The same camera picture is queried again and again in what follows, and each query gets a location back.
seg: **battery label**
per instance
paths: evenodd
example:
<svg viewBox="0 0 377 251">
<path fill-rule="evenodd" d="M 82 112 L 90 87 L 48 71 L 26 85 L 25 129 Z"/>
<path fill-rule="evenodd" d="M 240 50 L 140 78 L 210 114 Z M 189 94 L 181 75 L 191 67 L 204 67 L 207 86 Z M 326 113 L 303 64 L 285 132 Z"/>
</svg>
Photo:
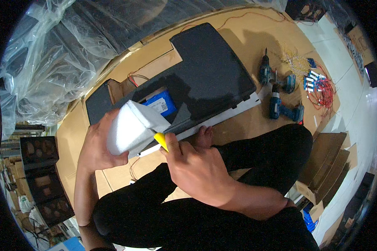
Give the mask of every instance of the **battery label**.
<svg viewBox="0 0 377 251">
<path fill-rule="evenodd" d="M 160 98 L 157 101 L 148 105 L 149 107 L 154 108 L 158 113 L 163 113 L 168 110 L 168 105 L 164 98 Z"/>
</svg>

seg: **tile floor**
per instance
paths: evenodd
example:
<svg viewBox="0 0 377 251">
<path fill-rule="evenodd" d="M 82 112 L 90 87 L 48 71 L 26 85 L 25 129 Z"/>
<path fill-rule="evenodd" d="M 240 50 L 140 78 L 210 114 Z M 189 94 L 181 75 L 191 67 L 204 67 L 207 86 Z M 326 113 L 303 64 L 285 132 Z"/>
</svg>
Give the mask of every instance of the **tile floor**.
<svg viewBox="0 0 377 251">
<path fill-rule="evenodd" d="M 328 204 L 313 236 L 320 244 L 325 231 L 338 219 L 356 193 L 362 178 L 377 155 L 377 88 L 367 78 L 363 84 L 347 48 L 324 16 L 318 24 L 298 26 L 312 42 L 331 75 L 341 106 L 323 132 L 349 131 L 351 145 L 357 144 L 358 166 L 350 170 L 337 194 Z"/>
</svg>

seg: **cordless drill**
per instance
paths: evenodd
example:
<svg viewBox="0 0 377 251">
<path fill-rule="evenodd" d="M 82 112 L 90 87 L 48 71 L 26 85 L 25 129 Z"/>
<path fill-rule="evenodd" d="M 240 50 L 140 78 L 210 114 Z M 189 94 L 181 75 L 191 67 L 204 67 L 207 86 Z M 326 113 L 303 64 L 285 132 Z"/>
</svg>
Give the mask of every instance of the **cordless drill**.
<svg viewBox="0 0 377 251">
<path fill-rule="evenodd" d="M 265 86 L 269 82 L 275 82 L 282 86 L 283 90 L 286 93 L 293 93 L 296 86 L 296 75 L 289 74 L 286 77 L 286 81 L 278 80 L 278 73 L 275 69 L 275 73 L 272 72 L 271 66 L 269 66 L 269 58 L 266 55 L 266 48 L 265 48 L 265 55 L 262 57 L 262 62 L 260 66 L 260 83 L 262 86 Z"/>
<path fill-rule="evenodd" d="M 278 119 L 279 115 L 284 115 L 298 124 L 303 124 L 304 106 L 300 104 L 293 109 L 288 109 L 282 104 L 282 99 L 279 97 L 279 85 L 272 86 L 272 96 L 269 101 L 269 117 L 271 119 Z"/>
</svg>

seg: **black foam insert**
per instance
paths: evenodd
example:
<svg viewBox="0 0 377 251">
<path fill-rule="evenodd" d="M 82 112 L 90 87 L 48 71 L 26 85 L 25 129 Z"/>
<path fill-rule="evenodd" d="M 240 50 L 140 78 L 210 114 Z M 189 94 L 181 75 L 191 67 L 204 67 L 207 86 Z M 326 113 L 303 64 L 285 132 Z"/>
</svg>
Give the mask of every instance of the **black foam insert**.
<svg viewBox="0 0 377 251">
<path fill-rule="evenodd" d="M 183 61 L 156 75 L 114 106 L 106 83 L 85 102 L 91 124 L 128 100 L 139 102 L 166 86 L 177 111 L 165 117 L 166 132 L 181 133 L 250 98 L 256 86 L 231 47 L 209 23 L 176 34 L 170 39 Z"/>
</svg>

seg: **foam packing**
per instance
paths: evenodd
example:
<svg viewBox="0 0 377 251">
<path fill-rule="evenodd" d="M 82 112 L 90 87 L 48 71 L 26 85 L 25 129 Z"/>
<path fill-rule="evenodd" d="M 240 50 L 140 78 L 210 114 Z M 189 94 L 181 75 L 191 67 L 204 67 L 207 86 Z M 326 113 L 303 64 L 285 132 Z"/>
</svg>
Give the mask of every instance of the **foam packing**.
<svg viewBox="0 0 377 251">
<path fill-rule="evenodd" d="M 155 109 L 127 101 L 113 120 L 107 138 L 107 148 L 113 155 L 130 151 L 129 159 L 154 140 L 151 129 L 162 133 L 170 123 Z"/>
</svg>

